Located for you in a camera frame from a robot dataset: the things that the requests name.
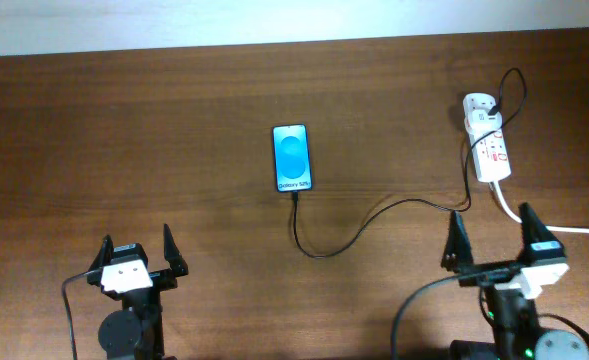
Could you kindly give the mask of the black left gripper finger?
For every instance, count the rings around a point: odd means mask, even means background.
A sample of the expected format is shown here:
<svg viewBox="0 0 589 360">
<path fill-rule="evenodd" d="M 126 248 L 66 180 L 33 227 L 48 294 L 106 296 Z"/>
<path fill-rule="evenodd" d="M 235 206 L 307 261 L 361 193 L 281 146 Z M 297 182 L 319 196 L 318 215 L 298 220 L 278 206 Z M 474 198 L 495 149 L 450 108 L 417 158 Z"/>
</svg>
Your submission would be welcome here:
<svg viewBox="0 0 589 360">
<path fill-rule="evenodd" d="M 169 267 L 162 271 L 163 275 L 166 277 L 182 277 L 188 275 L 188 265 L 174 241 L 168 224 L 163 225 L 163 246 L 164 258 L 169 264 Z"/>
<path fill-rule="evenodd" d="M 87 283 L 92 286 L 99 286 L 102 276 L 102 268 L 109 265 L 114 253 L 114 245 L 110 235 L 106 235 L 103 240 L 98 254 L 95 256 L 90 267 L 88 268 Z"/>
</svg>

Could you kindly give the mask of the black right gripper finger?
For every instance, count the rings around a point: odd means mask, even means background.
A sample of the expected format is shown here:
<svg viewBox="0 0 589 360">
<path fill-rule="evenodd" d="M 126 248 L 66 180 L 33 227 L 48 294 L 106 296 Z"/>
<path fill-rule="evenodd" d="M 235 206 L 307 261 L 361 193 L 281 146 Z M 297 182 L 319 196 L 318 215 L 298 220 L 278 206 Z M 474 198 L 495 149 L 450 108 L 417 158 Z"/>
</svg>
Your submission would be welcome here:
<svg viewBox="0 0 589 360">
<path fill-rule="evenodd" d="M 459 212 L 450 213 L 448 237 L 441 267 L 449 272 L 466 273 L 474 265 L 471 244 Z"/>
<path fill-rule="evenodd" d="M 523 248 L 517 261 L 524 266 L 542 266 L 566 263 L 564 245 L 538 218 L 527 203 L 519 205 Z"/>
</svg>

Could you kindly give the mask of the blue screen smartphone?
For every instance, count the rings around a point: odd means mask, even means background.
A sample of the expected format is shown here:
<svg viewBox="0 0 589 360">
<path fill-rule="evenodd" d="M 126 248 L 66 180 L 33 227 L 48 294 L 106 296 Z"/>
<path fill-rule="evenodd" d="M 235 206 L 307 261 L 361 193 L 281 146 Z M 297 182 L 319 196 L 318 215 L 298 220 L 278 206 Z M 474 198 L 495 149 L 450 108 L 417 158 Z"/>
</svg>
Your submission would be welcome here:
<svg viewBox="0 0 589 360">
<path fill-rule="evenodd" d="M 272 129 L 272 138 L 277 190 L 310 190 L 313 181 L 306 126 L 276 126 Z"/>
</svg>

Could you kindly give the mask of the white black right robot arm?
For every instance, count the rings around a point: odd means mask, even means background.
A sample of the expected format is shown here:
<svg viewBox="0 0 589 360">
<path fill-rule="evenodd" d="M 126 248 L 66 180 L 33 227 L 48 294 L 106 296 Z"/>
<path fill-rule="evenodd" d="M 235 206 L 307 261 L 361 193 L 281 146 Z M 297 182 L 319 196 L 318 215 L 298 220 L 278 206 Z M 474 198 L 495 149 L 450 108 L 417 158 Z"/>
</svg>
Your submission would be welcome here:
<svg viewBox="0 0 589 360">
<path fill-rule="evenodd" d="M 509 261 L 476 264 L 461 215 L 450 214 L 441 266 L 459 276 L 461 287 L 479 289 L 479 305 L 494 341 L 454 340 L 447 357 L 463 359 L 589 359 L 589 333 L 553 314 L 570 329 L 542 326 L 535 299 L 569 270 L 564 245 L 529 204 L 519 206 L 523 247 Z"/>
</svg>

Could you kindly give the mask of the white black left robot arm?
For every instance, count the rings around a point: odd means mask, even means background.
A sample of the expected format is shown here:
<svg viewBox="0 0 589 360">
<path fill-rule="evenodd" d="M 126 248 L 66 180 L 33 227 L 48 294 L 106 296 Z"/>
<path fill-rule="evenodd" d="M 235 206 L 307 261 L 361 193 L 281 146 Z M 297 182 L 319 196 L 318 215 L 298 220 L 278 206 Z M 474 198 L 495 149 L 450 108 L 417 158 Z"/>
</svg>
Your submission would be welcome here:
<svg viewBox="0 0 589 360">
<path fill-rule="evenodd" d="M 163 253 L 168 267 L 150 271 L 141 244 L 116 247 L 110 236 L 103 238 L 89 267 L 87 283 L 121 303 L 98 330 L 98 342 L 108 359 L 169 357 L 165 353 L 161 293 L 177 288 L 177 279 L 188 274 L 188 266 L 168 225 L 163 226 Z"/>
</svg>

